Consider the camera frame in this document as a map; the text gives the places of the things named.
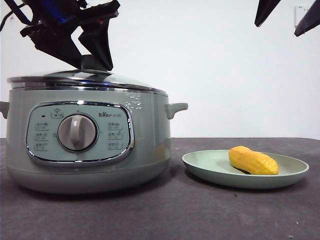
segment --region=silver knob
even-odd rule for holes
[[[58,128],[60,143],[69,150],[81,151],[88,148],[97,136],[96,126],[87,116],[71,115]]]

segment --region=yellow food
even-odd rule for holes
[[[245,170],[253,175],[277,175],[278,163],[258,151],[252,151],[245,146],[236,146],[229,151],[229,160],[237,169]]]

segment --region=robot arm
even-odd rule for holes
[[[268,18],[271,12],[278,5],[280,0],[260,0],[256,17],[255,25],[260,27],[263,22]],[[298,37],[307,31],[315,28],[320,24],[320,0],[315,0],[309,11],[301,19],[297,25],[294,34]]]
[[[30,21],[15,0],[5,0],[19,20],[28,25],[20,33],[29,36],[35,48],[78,69],[90,67],[110,71],[109,21],[118,16],[117,0],[87,7],[85,0],[23,0],[33,13]],[[77,27],[83,33],[79,41],[92,55],[82,56],[71,38]]]

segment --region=stainless steel lid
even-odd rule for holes
[[[166,94],[162,90],[137,80],[98,70],[76,69],[42,75],[11,77],[7,81],[11,83],[13,89],[54,88],[59,90],[66,87],[85,87],[97,90],[127,89]]]

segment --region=cable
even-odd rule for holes
[[[24,3],[20,4],[20,5],[18,6],[18,8],[20,9],[20,8],[22,8],[23,6],[25,6]],[[0,32],[1,32],[2,29],[4,28],[7,19],[8,19],[13,13],[14,13],[13,11],[10,11],[7,15],[4,16],[4,18],[3,18],[2,22],[1,22],[1,25],[0,25]]]

